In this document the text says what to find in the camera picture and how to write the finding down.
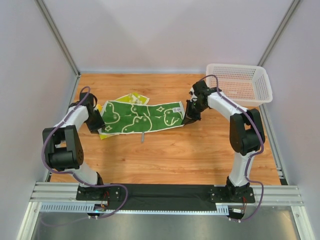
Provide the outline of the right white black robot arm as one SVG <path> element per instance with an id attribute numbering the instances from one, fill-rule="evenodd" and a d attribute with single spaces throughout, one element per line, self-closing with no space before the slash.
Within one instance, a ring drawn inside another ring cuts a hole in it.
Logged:
<path id="1" fill-rule="evenodd" d="M 190 90 L 183 125 L 201 120 L 201 113 L 214 109 L 229 121 L 229 142 L 234 150 L 234 161 L 226 185 L 220 194 L 228 200 L 239 200 L 249 193 L 250 171 L 253 159 L 264 149 L 265 134 L 260 112 L 243 108 L 214 87 L 209 88 L 202 80 Z"/>

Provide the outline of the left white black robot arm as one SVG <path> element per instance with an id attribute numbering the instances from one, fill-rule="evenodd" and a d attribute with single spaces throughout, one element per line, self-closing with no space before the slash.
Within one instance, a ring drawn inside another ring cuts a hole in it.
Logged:
<path id="1" fill-rule="evenodd" d="M 53 127 L 42 131 L 43 165 L 58 175 L 72 175 L 82 188 L 96 188 L 103 185 L 100 174 L 85 162 L 84 150 L 78 130 L 86 125 L 89 131 L 97 134 L 105 126 L 96 109 L 96 96 L 89 92 L 79 95 L 79 101 L 69 106 L 67 114 Z"/>

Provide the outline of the green patterned towel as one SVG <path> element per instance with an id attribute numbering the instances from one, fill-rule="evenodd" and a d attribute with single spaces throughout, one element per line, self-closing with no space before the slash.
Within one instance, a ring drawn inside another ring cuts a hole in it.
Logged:
<path id="1" fill-rule="evenodd" d="M 107 101 L 101 117 L 102 135 L 142 134 L 182 127 L 185 110 L 182 102 L 156 105 Z"/>

